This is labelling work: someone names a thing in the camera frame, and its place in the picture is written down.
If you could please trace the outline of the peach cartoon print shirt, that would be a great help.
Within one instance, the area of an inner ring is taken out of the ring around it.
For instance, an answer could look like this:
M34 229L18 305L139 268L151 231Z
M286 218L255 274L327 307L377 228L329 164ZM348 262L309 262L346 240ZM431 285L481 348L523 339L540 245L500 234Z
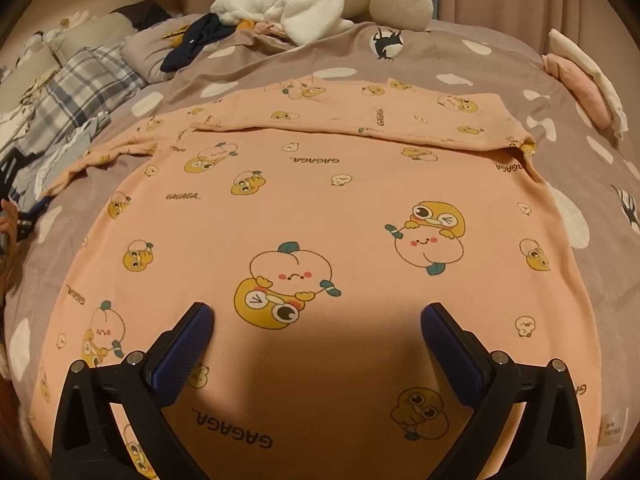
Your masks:
M316 78L151 117L67 168L140 155L81 237L30 417L68 364L114 364L195 301L215 312L169 422L221 479L421 479L469 417L425 348L444 304L491 348L567 362L589 452L598 288L638 281L639 175L555 84L445 94Z

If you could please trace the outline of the folded pink white clothes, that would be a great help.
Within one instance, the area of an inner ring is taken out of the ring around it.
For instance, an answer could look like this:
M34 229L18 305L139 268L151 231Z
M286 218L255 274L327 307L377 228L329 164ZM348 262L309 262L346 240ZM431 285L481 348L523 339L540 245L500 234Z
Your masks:
M544 54L544 71L573 93L598 130L610 129L617 139L628 131L623 102L610 78L593 58L555 28L548 33L550 52Z

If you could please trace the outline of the mauve polka dot blanket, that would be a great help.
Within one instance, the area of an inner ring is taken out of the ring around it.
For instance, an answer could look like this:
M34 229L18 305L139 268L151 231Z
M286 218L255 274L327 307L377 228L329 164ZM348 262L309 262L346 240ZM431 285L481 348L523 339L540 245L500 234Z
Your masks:
M451 32L393 32L358 26L293 49L278 40L239 32L221 48L206 50L171 81L144 90L115 110L110 125L81 158L142 120L221 98L226 84L242 90L282 84L287 96L300 98L314 91L316 78L362 80L369 90L396 81L445 94L497 92L499 96L526 84L538 88L555 84L582 110L564 84L540 64ZM140 155L127 155L78 174L68 190L54 192L52 186L48 193L51 206L18 257L6 309L8 353L18 398L32 426L30 407L39 382L44 340L81 237L91 229L107 194L143 162ZM639 278L623 290L602 285L597 294L603 290L625 295L638 284Z

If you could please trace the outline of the plaid grey shirt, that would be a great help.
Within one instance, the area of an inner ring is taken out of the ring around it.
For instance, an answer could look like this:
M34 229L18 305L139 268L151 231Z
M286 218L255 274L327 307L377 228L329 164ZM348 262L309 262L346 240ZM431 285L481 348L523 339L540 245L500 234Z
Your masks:
M82 49L45 72L1 115L1 197L32 209L110 124L114 110L145 86L119 42Z

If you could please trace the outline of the navy blue garment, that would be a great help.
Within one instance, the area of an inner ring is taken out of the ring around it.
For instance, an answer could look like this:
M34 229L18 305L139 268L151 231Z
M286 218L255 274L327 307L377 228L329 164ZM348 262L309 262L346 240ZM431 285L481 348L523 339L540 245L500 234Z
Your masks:
M175 73L189 66L206 46L223 40L235 32L234 25L225 25L216 14L207 13L193 22L183 34L181 44L163 60L160 70Z

